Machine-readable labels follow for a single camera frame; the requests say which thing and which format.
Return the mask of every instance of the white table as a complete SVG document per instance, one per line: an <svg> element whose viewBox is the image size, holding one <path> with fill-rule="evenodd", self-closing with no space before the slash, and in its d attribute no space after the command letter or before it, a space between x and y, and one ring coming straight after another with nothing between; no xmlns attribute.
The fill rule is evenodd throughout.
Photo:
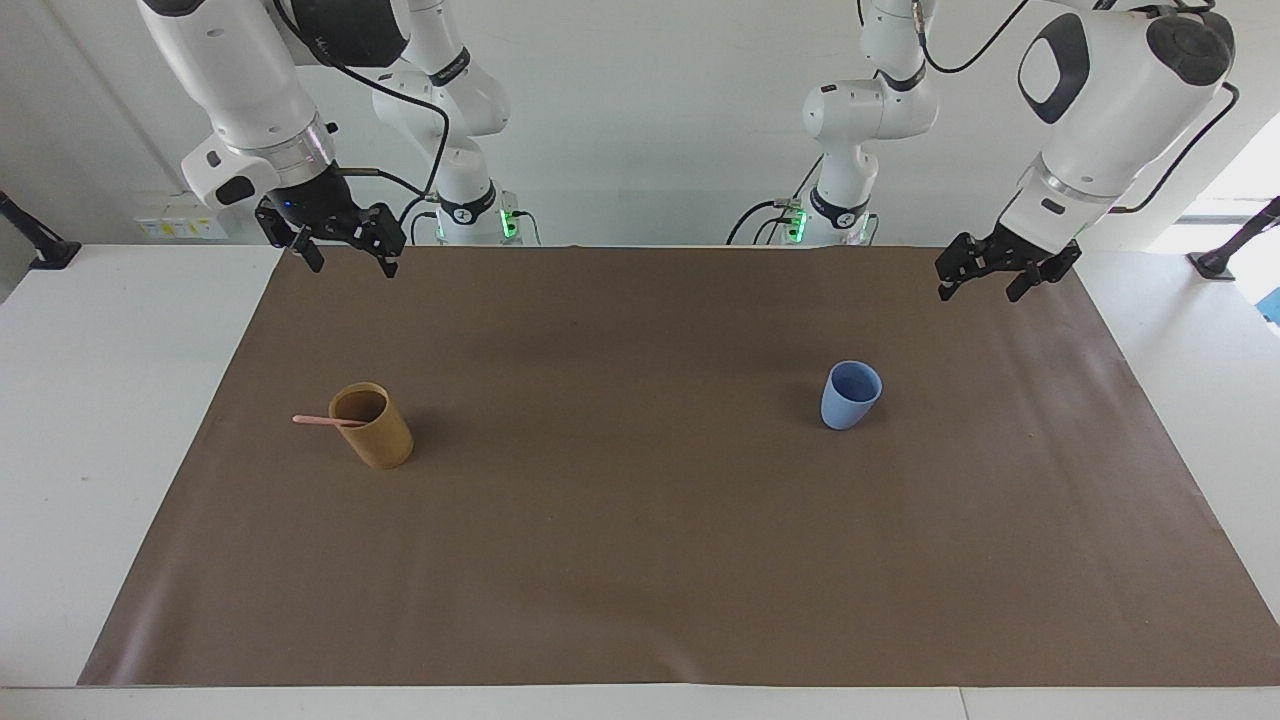
<svg viewBox="0 0 1280 720"><path fill-rule="evenodd" d="M0 691L0 717L1280 717L1280 688L52 689L74 684L276 259L95 246L0 305L0 687L49 688ZM1277 612L1280 340L1176 258L1091 252L1080 274Z"/></svg>

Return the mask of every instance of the brown mat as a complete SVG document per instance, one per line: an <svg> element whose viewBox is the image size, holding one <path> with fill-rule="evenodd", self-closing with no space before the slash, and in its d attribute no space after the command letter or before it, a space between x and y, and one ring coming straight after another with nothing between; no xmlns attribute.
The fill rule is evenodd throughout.
<svg viewBox="0 0 1280 720"><path fill-rule="evenodd" d="M942 305L934 251L328 255L276 270L82 684L1280 685L1075 278ZM840 434L844 359L887 391ZM289 424L365 379L401 470Z"/></svg>

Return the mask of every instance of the brown cup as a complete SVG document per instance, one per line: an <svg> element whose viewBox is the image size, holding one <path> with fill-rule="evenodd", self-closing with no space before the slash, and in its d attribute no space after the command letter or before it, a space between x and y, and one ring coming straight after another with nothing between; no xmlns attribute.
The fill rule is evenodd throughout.
<svg viewBox="0 0 1280 720"><path fill-rule="evenodd" d="M392 470L413 454L413 436L387 388L379 384L347 387L329 402L329 416L369 423L362 428L338 428L338 432L370 468Z"/></svg>

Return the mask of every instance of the blue cup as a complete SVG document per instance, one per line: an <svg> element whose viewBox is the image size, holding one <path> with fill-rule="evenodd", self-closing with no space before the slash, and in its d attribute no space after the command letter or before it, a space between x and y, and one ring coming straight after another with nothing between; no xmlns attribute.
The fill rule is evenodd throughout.
<svg viewBox="0 0 1280 720"><path fill-rule="evenodd" d="M827 377L822 395L822 421L833 430L849 430L863 421L884 393L884 382L865 363L841 363Z"/></svg>

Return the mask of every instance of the black pole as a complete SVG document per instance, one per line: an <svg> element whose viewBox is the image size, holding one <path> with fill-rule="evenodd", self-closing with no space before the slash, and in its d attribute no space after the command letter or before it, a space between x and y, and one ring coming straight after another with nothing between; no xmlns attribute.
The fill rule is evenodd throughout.
<svg viewBox="0 0 1280 720"><path fill-rule="evenodd" d="M0 215L13 223L36 247L36 259L31 261L32 270L63 270L79 252L81 243L59 237L45 223L19 208L3 190L0 190Z"/></svg>
<svg viewBox="0 0 1280 720"><path fill-rule="evenodd" d="M1240 228L1240 232L1235 233L1226 245L1219 247L1217 250L1210 252L1192 252L1187 256L1199 270L1199 274L1206 279L1211 281L1234 281L1235 275L1228 270L1228 265L1231 263L1231 258L1236 252L1244 250L1253 238L1267 232L1268 229L1280 224L1280 197L1276 197L1266 206L1265 210L1258 213L1252 220Z"/></svg>

